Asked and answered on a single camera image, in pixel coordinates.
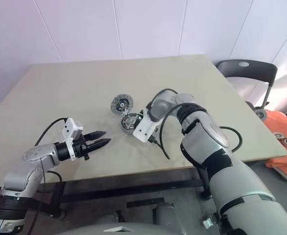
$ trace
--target robotic arm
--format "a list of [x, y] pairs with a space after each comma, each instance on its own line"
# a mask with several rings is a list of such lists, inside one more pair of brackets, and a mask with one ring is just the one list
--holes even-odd
[[287, 213], [259, 177], [234, 156], [222, 130], [190, 94], [163, 91], [151, 101], [133, 135], [146, 142], [163, 118], [177, 117], [183, 155], [207, 170], [222, 234], [287, 234]]
[[105, 146], [111, 139], [93, 141], [104, 134], [96, 131], [82, 135], [83, 127], [79, 122], [68, 118], [62, 131], [64, 142], [36, 146], [23, 154], [18, 163], [6, 175], [0, 190], [0, 234], [16, 234], [22, 231], [29, 199], [34, 196], [43, 175], [61, 161], [84, 157], [88, 153]]

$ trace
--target power cord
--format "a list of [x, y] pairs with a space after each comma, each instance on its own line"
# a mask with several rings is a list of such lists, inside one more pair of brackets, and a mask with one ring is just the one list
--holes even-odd
[[59, 189], [61, 187], [61, 184], [62, 184], [63, 180], [62, 180], [62, 176], [59, 173], [57, 173], [57, 172], [55, 172], [53, 170], [48, 170], [46, 173], [51, 173], [51, 174], [56, 175], [59, 178], [59, 182], [57, 183], [57, 186], [54, 189], [46, 190], [46, 191], [37, 190], [38, 193], [52, 193], [52, 192], [56, 191], [57, 189]]
[[150, 136], [148, 141], [150, 143], [154, 143], [162, 149], [162, 146], [159, 144], [158, 140], [154, 136]]
[[[42, 138], [45, 136], [45, 134], [48, 132], [48, 130], [49, 130], [55, 123], [57, 123], [57, 122], [59, 122], [59, 121], [61, 121], [61, 120], [63, 120], [64, 122], [66, 122], [66, 121], [67, 121], [67, 118], [62, 117], [62, 118], [59, 118], [59, 119], [55, 120], [54, 122], [52, 122], [52, 123], [44, 130], [44, 132], [41, 134], [41, 136], [39, 137], [39, 139], [38, 139], [37, 142], [35, 143], [35, 146], [37, 146], [37, 145], [40, 143], [40, 141], [41, 141]], [[28, 230], [27, 235], [31, 235], [31, 233], [32, 233], [32, 231], [33, 231], [33, 229], [34, 229], [34, 226], [35, 226], [35, 224], [36, 224], [36, 222], [37, 222], [37, 219], [38, 219], [39, 212], [40, 212], [40, 210], [41, 210], [42, 201], [43, 201], [43, 199], [44, 199], [45, 193], [54, 192], [54, 191], [56, 190], [56, 188], [55, 188], [55, 189], [52, 190], [52, 191], [46, 191], [46, 176], [45, 176], [45, 171], [44, 171], [44, 165], [42, 164], [42, 159], [41, 159], [41, 158], [40, 158], [40, 163], [41, 163], [42, 174], [43, 174], [43, 178], [44, 178], [44, 185], [43, 185], [43, 190], [38, 190], [38, 191], [37, 191], [37, 192], [39, 192], [39, 193], [42, 193], [42, 196], [41, 196], [41, 199], [40, 199], [40, 201], [39, 201], [39, 206], [38, 206], [38, 208], [37, 208], [37, 210], [36, 210], [35, 217], [34, 217], [32, 223], [31, 223], [31, 226], [30, 226], [30, 228], [29, 228], [29, 230]], [[52, 170], [49, 170], [49, 171], [47, 171], [47, 172], [57, 175], [57, 176], [59, 177], [59, 183], [62, 182], [62, 177], [61, 177], [61, 175], [60, 175], [59, 173], [57, 173], [57, 172], [55, 172], [55, 171], [52, 171]]]
[[[174, 106], [173, 108], [171, 108], [171, 109], [168, 111], [168, 113], [164, 116], [163, 121], [162, 121], [162, 123], [161, 123], [161, 127], [160, 127], [160, 137], [159, 137], [159, 139], [160, 139], [160, 148], [162, 149], [162, 151], [163, 151], [163, 153], [164, 153], [164, 155], [166, 156], [167, 159], [169, 159], [169, 155], [167, 154], [167, 152], [166, 152], [166, 150], [165, 150], [165, 148], [164, 148], [163, 140], [162, 140], [162, 133], [163, 133], [163, 127], [164, 127], [165, 121], [167, 120], [168, 116], [169, 116], [175, 109], [177, 109], [177, 108], [179, 108], [179, 107], [182, 107], [182, 106], [186, 106], [186, 105], [191, 105], [191, 106], [195, 106], [196, 108], [199, 108], [199, 106], [196, 105], [195, 103], [181, 103], [181, 104], [178, 104], [178, 105]], [[222, 126], [222, 127], [220, 127], [220, 128], [221, 128], [221, 129], [231, 130], [231, 131], [233, 131], [233, 132], [235, 132], [235, 133], [237, 134], [237, 136], [238, 136], [238, 138], [239, 138], [239, 143], [238, 143], [238, 145], [232, 150], [232, 152], [237, 151], [237, 150], [241, 147], [241, 145], [242, 145], [242, 137], [241, 137], [240, 133], [239, 133], [237, 130], [235, 130], [234, 128], [232, 128], [232, 127]]]
[[30, 228], [28, 230], [27, 235], [31, 235], [31, 233], [32, 233], [32, 231], [33, 231], [33, 229], [35, 227], [35, 224], [36, 224], [37, 219], [38, 219], [39, 212], [41, 210], [42, 201], [44, 200], [45, 190], [46, 190], [46, 177], [45, 177], [44, 165], [42, 164], [41, 158], [40, 158], [40, 163], [41, 163], [42, 173], [43, 173], [43, 176], [44, 176], [44, 190], [43, 190], [43, 193], [41, 195], [41, 199], [40, 199], [40, 202], [39, 202], [39, 206], [38, 206], [38, 208], [36, 210], [35, 217], [34, 217], [32, 223], [31, 223], [31, 226], [30, 226]]
[[238, 139], [239, 139], [239, 143], [238, 145], [232, 149], [232, 152], [236, 152], [237, 150], [239, 150], [239, 148], [241, 147], [242, 145], [242, 137], [241, 137], [241, 134], [235, 130], [234, 128], [232, 127], [229, 127], [229, 126], [220, 126], [221, 129], [226, 129], [226, 130], [230, 130], [230, 131], [233, 131], [237, 136], [238, 136]]
[[55, 123], [57, 123], [58, 121], [61, 121], [61, 120], [64, 120], [64, 122], [66, 122], [67, 118], [62, 117], [62, 118], [59, 118], [59, 119], [55, 120], [53, 123], [51, 123], [51, 124], [44, 130], [44, 132], [41, 134], [41, 136], [39, 137], [39, 139], [37, 140], [37, 142], [35, 143], [34, 146], [37, 146], [37, 145], [40, 143], [40, 141], [42, 140], [42, 138], [44, 137], [44, 135], [48, 132], [48, 130], [49, 130]]

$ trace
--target table top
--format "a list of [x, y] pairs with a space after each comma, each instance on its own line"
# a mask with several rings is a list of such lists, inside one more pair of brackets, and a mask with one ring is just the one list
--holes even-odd
[[[113, 98], [129, 94], [133, 111], [144, 109], [164, 88], [189, 93], [218, 125], [237, 129], [243, 138], [236, 156], [243, 161], [284, 156], [287, 151], [240, 98], [205, 55], [34, 65], [0, 104], [0, 186], [12, 165], [22, 160], [43, 130], [55, 119], [72, 117], [84, 133], [106, 131], [104, 148], [53, 170], [65, 181], [190, 167], [183, 157], [178, 121], [169, 117], [164, 128], [167, 160], [158, 146], [142, 143], [120, 128], [121, 117], [110, 110]], [[54, 126], [43, 143], [62, 141], [63, 124]], [[225, 130], [232, 147], [237, 136]]]

